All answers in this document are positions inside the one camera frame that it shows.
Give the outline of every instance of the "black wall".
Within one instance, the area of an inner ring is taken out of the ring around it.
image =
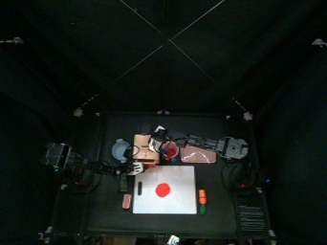
[[[256,114],[268,206],[283,244],[326,244],[327,49],[312,52]]]

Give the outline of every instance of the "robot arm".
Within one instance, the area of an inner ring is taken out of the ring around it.
[[[227,160],[240,160],[248,155],[247,142],[242,139],[234,139],[231,137],[223,137],[215,141],[159,127],[159,129],[152,133],[151,138],[160,143],[172,141],[179,147],[183,148],[187,145],[192,145],[195,147],[216,151]]]

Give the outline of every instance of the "red dot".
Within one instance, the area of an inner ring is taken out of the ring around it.
[[[156,187],[156,194],[160,197],[166,197],[170,194],[170,185],[168,183],[162,183]]]

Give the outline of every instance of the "black enclosure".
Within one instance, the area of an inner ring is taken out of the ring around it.
[[[323,0],[3,0],[0,244],[36,244],[51,222],[46,143],[99,158],[112,115],[246,112],[279,243],[326,244],[326,12]]]

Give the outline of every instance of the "sticker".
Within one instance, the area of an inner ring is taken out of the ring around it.
[[[170,194],[170,185],[168,183],[162,183],[156,187],[156,194],[160,197],[166,197]]]

